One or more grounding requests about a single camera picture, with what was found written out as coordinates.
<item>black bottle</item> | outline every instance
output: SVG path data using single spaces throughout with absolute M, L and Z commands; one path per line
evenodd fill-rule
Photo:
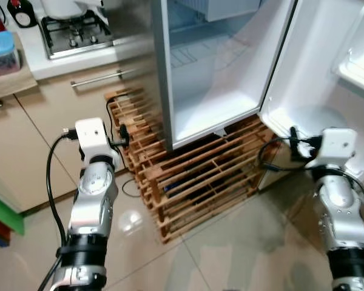
M 27 28 L 37 24 L 34 9 L 28 0 L 8 0 L 7 9 L 19 27 Z

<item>black cable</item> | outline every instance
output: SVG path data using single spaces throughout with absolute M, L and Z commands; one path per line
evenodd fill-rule
M 132 178 L 132 179 L 129 179 L 128 181 L 124 182 L 123 186 L 121 186 L 121 190 L 123 191 L 123 193 L 124 193 L 125 195 L 127 195 L 127 196 L 129 196 L 129 197 L 132 197 L 132 198 L 139 198 L 139 197 L 140 197 L 140 195 L 132 195 L 132 194 L 127 193 L 127 192 L 124 190 L 124 186 L 125 186 L 126 184 L 128 184 L 129 182 L 134 181 L 134 180 L 135 180 L 135 178 Z
M 43 281 L 42 281 L 41 285 L 40 285 L 40 286 L 39 286 L 39 288 L 38 288 L 38 291 L 43 291 L 43 290 L 45 289 L 45 287 L 46 287 L 47 283 L 50 281 L 51 276 L 54 274 L 54 272 L 55 272 L 56 268 L 57 268 L 57 267 L 58 267 L 58 265 L 60 264 L 61 259 L 62 259 L 62 257 L 61 257 L 61 256 L 57 257 L 57 259 L 55 260 L 54 264 L 51 266 L 51 268 L 50 268 L 49 272 L 48 272 L 48 273 L 46 274 L 46 276 L 44 277 L 44 279 L 43 279 Z
M 2 13 L 2 18 L 3 18 L 3 24 L 5 24 L 7 22 L 7 17 L 5 15 L 5 12 L 4 10 L 2 9 L 1 5 L 0 5 L 0 10 L 1 10 L 1 13 Z
M 126 162 L 125 162 L 125 160 L 124 160 L 124 157 L 123 157 L 123 155 L 121 154 L 121 151 L 120 151 L 120 149 L 118 148 L 118 147 L 113 147 L 118 153 L 119 153 L 119 155 L 120 155 L 120 158 L 121 158 L 121 160 L 122 160 L 122 162 L 123 162 L 123 166 L 124 166 L 124 168 L 123 168 L 123 170 L 125 170 L 125 169 L 128 169 L 128 167 L 127 167 L 127 165 L 126 165 Z
M 56 225 L 58 226 L 59 234 L 61 236 L 61 246 L 64 246 L 66 244 L 66 234 L 65 234 L 65 229 L 63 228 L 62 225 L 61 218 L 59 218 L 58 212 L 56 211 L 55 202 L 51 191 L 50 172 L 51 172 L 51 160 L 53 158 L 54 149 L 58 145 L 58 143 L 64 138 L 66 138 L 66 135 L 61 135 L 59 138 L 56 139 L 56 141 L 51 146 L 46 166 L 47 196 L 49 197 L 50 208 L 53 213 Z
M 265 149 L 269 145 L 271 145 L 271 144 L 273 144 L 275 142 L 278 142 L 278 141 L 283 142 L 285 140 L 294 140 L 294 141 L 298 141 L 298 142 L 308 142 L 307 139 L 298 139 L 298 138 L 293 138 L 293 137 L 274 138 L 274 139 L 266 142 L 263 145 L 263 147 L 260 149 L 260 151 L 258 153 L 258 156 L 257 156 L 259 164 L 261 164 L 266 169 L 273 170 L 275 172 L 279 172 L 279 171 L 308 171 L 308 170 L 319 170 L 319 169 L 326 170 L 327 172 L 335 173 L 336 175 L 340 175 L 340 176 L 343 176 L 343 177 L 349 179 L 349 181 L 351 181 L 351 184 L 356 183 L 360 187 L 360 189 L 362 191 L 362 194 L 364 196 L 364 185 L 363 185 L 363 183 L 361 183 L 357 178 L 353 177 L 352 175 L 346 173 L 343 170 L 336 169 L 336 168 L 327 168 L 326 166 L 315 166 L 315 167 L 307 167 L 307 168 L 305 166 L 301 166 L 301 167 L 294 167 L 294 168 L 283 168 L 283 167 L 271 164 L 271 163 L 266 162 L 266 161 L 263 160 L 263 153 L 264 153 Z
M 107 101 L 106 105 L 105 105 L 105 109 L 107 110 L 108 117 L 109 117 L 109 122 L 110 122 L 110 140 L 111 140 L 112 142 L 113 142 L 113 124 L 112 124 L 112 117 L 111 117 L 111 115 L 110 115 L 108 105 L 109 105 L 110 103 L 114 102 L 115 98 L 120 97 L 120 96 L 126 96 L 126 95 L 124 94 L 124 95 L 119 95 L 119 96 L 116 96 L 116 97 L 110 98 L 110 99 Z M 127 165 L 126 165 L 126 162 L 125 162 L 125 160 L 124 160 L 124 158 L 123 158 L 123 154 L 121 153 L 120 149 L 119 149 L 117 146 L 113 146 L 113 148 L 114 148 L 114 149 L 115 149 L 115 150 L 119 153 L 119 155 L 120 155 L 120 157 L 121 157 L 121 160 L 122 160 L 122 162 L 123 162 L 123 166 L 124 166 L 123 170 L 128 169 L 128 167 L 127 167 Z
M 110 115 L 110 112 L 109 112 L 109 107 L 108 105 L 110 103 L 112 103 L 114 101 L 114 98 L 110 98 L 108 101 L 107 101 L 107 104 L 105 105 L 105 109 L 107 110 L 107 113 L 108 113 L 108 116 L 109 116 L 109 121 L 110 121 L 110 140 L 113 141 L 113 124 L 112 124 L 112 117 Z
M 268 142 L 266 142 L 261 149 L 259 150 L 259 153 L 257 155 L 257 159 L 260 165 L 263 165 L 264 167 L 266 167 L 268 170 L 272 170 L 275 172 L 279 172 L 279 171 L 304 171 L 305 170 L 305 165 L 302 165 L 300 167 L 293 167 L 293 168 L 283 168 L 274 164 L 271 164 L 269 162 L 266 162 L 263 160 L 263 153 L 266 150 L 266 148 L 268 146 L 270 146 L 271 144 L 275 143 L 275 142 L 283 142 L 283 141 L 298 141 L 298 142 L 307 142 L 307 139 L 298 139 L 298 138 L 292 138 L 292 137 L 287 137 L 287 138 L 274 138 Z

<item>gas stove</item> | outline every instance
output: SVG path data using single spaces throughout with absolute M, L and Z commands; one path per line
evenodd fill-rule
M 39 26 L 49 59 L 113 46 L 108 26 L 92 10 L 65 21 L 45 17 Z

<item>glossy floor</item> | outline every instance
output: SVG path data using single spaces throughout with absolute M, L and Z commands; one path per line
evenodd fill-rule
M 118 178 L 119 188 L 129 175 Z M 328 291 L 331 275 L 309 205 L 310 183 L 289 178 L 163 245 L 140 199 L 120 191 L 106 259 L 109 291 Z M 129 193 L 137 194 L 133 182 Z M 71 201 L 57 204 L 64 224 Z M 0 290 L 36 290 L 54 260 L 50 210 L 0 249 Z

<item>wooden rack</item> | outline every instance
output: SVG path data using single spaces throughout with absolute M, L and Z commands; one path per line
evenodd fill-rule
M 226 127 L 226 136 L 209 135 L 182 149 L 167 152 L 146 108 L 143 89 L 107 93 L 115 127 L 127 126 L 130 146 L 124 149 L 141 197 L 160 230 L 162 242 L 177 237 L 250 197 L 263 174 L 256 157 L 273 133 L 251 116 Z M 267 151 L 270 158 L 274 148 Z

